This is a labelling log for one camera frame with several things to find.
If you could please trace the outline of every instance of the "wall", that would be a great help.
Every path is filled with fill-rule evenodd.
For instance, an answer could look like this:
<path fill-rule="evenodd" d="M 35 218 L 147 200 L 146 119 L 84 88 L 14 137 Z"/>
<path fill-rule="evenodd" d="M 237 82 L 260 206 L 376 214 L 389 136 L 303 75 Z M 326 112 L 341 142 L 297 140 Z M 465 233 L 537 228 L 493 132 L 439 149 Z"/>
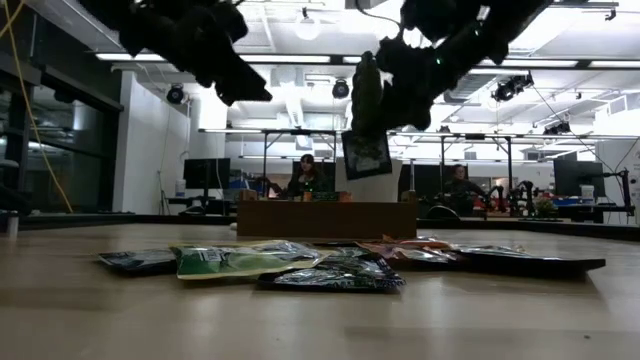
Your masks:
<path fill-rule="evenodd" d="M 120 103 L 125 111 L 119 119 L 113 209 L 157 214 L 159 179 L 171 197 L 182 178 L 189 119 L 140 85 L 132 72 L 122 74 Z"/>

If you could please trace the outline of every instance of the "yellow cable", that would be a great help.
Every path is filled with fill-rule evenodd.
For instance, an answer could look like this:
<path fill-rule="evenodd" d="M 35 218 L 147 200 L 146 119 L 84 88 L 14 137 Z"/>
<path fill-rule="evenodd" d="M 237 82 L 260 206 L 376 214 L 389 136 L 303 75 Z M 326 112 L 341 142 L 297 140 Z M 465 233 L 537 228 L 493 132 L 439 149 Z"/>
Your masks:
<path fill-rule="evenodd" d="M 6 33 L 7 30 L 9 30 L 9 27 L 13 24 L 13 21 L 18 17 L 18 14 L 20 14 L 20 11 L 22 11 L 23 6 L 24 6 L 24 1 L 21 1 L 20 5 L 18 5 L 18 8 L 16 9 L 16 12 L 14 12 L 13 15 L 11 15 L 11 20 L 9 20 L 7 24 L 2 28 L 2 30 L 0 30 L 0 39 L 2 39 L 2 37 L 4 36 L 4 33 Z"/>
<path fill-rule="evenodd" d="M 58 182 L 56 178 L 56 174 L 53 172 L 51 168 L 51 164 L 49 163 L 49 158 L 47 157 L 47 153 L 44 151 L 44 146 L 42 145 L 42 141 L 40 140 L 40 134 L 38 132 L 38 126 L 36 125 L 36 121 L 33 117 L 33 112 L 31 111 L 31 104 L 29 103 L 29 97 L 27 96 L 27 88 L 24 86 L 24 79 L 22 78 L 22 68 L 20 67 L 20 60 L 18 59 L 18 48 L 16 47 L 16 39 L 13 36 L 13 26 L 11 25 L 11 14 L 9 13 L 9 6 L 5 2 L 4 12 L 7 15 L 7 26 L 9 26 L 9 36 L 11 37 L 11 47 L 13 48 L 13 58 L 16 61 L 16 68 L 18 69 L 18 77 L 20 78 L 20 87 L 22 88 L 22 96 L 24 97 L 24 102 L 27 106 L 27 113 L 29 114 L 29 119 L 31 120 L 31 125 L 33 126 L 33 132 L 36 134 L 36 140 L 38 140 L 38 144 L 40 145 L 40 152 L 42 153 L 42 158 L 44 159 L 44 163 L 47 165 L 47 169 L 49 169 L 49 173 L 51 174 L 51 178 L 53 178 L 53 182 L 56 184 L 60 195 L 62 195 L 62 199 L 64 199 L 64 203 L 67 205 L 67 209 L 69 213 L 73 213 L 73 208 L 71 208 L 71 204 L 69 204 L 69 199 L 67 199 L 67 195 L 62 190 L 62 186 Z"/>

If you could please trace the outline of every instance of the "black snack bag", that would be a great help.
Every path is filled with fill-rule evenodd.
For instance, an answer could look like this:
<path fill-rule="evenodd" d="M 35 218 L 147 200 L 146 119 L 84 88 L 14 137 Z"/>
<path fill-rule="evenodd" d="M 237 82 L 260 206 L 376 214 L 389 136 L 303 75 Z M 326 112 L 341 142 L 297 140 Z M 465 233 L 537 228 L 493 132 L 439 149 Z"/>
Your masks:
<path fill-rule="evenodd" d="M 130 275 L 175 274 L 176 257 L 166 249 L 149 249 L 98 254 L 109 269 Z"/>
<path fill-rule="evenodd" d="M 354 249 L 337 248 L 335 255 L 313 268 L 263 274 L 258 282 L 266 287 L 333 291 L 390 291 L 406 284 L 382 256 Z"/>
<path fill-rule="evenodd" d="M 500 246 L 459 246 L 453 253 L 461 257 L 461 270 L 511 276 L 582 277 L 607 264 L 605 259 L 539 257 Z"/>

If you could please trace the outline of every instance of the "seated person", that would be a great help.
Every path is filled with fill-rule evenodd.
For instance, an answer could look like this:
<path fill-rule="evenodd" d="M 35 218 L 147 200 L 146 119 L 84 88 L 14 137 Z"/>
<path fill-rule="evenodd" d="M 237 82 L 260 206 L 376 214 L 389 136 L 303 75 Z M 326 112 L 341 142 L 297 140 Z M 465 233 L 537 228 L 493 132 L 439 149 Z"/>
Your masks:
<path fill-rule="evenodd" d="M 313 155 L 300 158 L 300 167 L 293 174 L 287 186 L 289 197 L 302 196 L 306 191 L 326 191 L 326 179 L 316 168 Z"/>
<path fill-rule="evenodd" d="M 473 214 L 473 198 L 471 193 L 485 196 L 484 191 L 476 184 L 466 179 L 467 171 L 464 166 L 458 164 L 453 168 L 453 179 L 445 186 L 445 193 L 450 194 L 449 205 L 458 213 L 458 216 L 471 216 Z"/>

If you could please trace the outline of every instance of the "chip bag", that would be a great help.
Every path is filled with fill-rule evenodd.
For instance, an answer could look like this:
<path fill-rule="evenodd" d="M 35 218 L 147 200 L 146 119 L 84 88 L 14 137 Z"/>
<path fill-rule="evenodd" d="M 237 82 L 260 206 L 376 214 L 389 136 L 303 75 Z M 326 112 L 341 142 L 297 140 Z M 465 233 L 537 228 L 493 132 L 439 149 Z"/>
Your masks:
<path fill-rule="evenodd" d="M 172 245 L 170 248 L 178 261 L 178 279 L 182 280 L 305 269 L 331 254 L 285 240 Z"/>

